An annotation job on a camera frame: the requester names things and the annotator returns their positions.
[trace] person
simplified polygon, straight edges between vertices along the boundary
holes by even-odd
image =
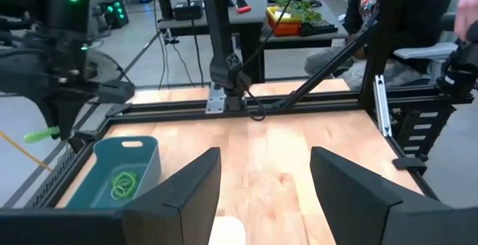
[[[466,34],[470,26],[478,21],[478,0],[459,0],[455,17],[455,34],[467,41]]]
[[[402,48],[418,48],[435,45],[441,35],[441,16],[447,12],[451,0],[403,0],[403,11],[398,20],[390,58],[385,66],[384,78],[387,86],[401,86],[427,77],[428,60],[401,61],[393,51]],[[350,0],[344,27],[349,33],[348,44],[366,29],[370,18],[377,13],[379,0]],[[305,59],[305,71],[313,76],[324,68],[343,47],[333,46],[309,55]],[[358,50],[350,59],[339,66],[332,77],[342,78],[350,89],[361,86],[370,45]]]

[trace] table leg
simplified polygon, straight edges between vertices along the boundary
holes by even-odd
[[[240,53],[243,63],[252,57],[257,48],[261,45],[259,40],[262,31],[262,24],[243,25],[239,33]],[[265,82],[264,72],[264,50],[261,50],[251,61],[244,65],[244,73],[251,77],[253,84]]]

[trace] desk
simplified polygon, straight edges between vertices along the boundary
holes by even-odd
[[[289,94],[301,82],[253,85],[256,96]],[[340,79],[314,89],[348,90]],[[207,88],[139,92],[133,103],[204,99]],[[365,111],[114,125],[106,137],[151,135],[159,140],[164,180],[211,146],[221,148],[217,216],[245,226],[248,245],[335,244],[315,194],[310,151],[323,146],[393,182],[420,192],[407,171],[391,163],[394,151]],[[90,168],[92,155],[58,203],[64,207]]]
[[[266,42],[265,49],[298,49],[298,48],[319,48],[330,47],[332,40],[345,39],[349,36],[343,25],[338,21],[338,18],[330,10],[327,3],[322,1],[321,7],[315,8],[318,13],[329,23],[335,25],[338,28],[337,32],[318,34],[309,37],[300,36],[283,36],[276,37],[274,34],[270,36]],[[262,28],[261,42],[263,43],[267,36],[270,34],[271,27],[269,24],[265,24]]]
[[[262,25],[264,24],[267,8],[267,0],[245,0],[251,6],[251,11],[238,14],[235,8],[229,8],[229,22],[231,32],[239,34],[240,53],[243,62],[246,62],[254,54],[259,44]],[[194,20],[194,30],[191,21],[167,20],[158,23],[159,29],[170,29],[173,36],[191,36],[209,34],[206,15],[201,19]],[[258,57],[249,62],[244,72],[252,78],[253,83],[264,82],[264,56]]]

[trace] wooden table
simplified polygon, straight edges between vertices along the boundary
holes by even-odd
[[[288,94],[300,82],[256,84],[256,96]],[[342,80],[326,80],[315,91],[348,90]],[[206,99],[207,88],[138,92],[133,103]],[[161,180],[211,146],[221,148],[222,180],[217,216],[233,216],[245,226],[248,245],[334,244],[317,200],[309,160],[323,146],[385,178],[421,193],[364,111],[267,117],[143,123],[112,126],[112,136],[151,135],[158,139]],[[95,163],[92,155],[64,194],[64,207]]]

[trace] vertical post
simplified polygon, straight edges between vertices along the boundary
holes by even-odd
[[[371,53],[367,59],[364,79],[361,84],[360,105],[369,113],[373,114],[373,81],[375,75],[384,72],[385,65],[394,44],[397,34],[398,19],[402,14],[403,0],[380,0],[379,24],[373,38]]]

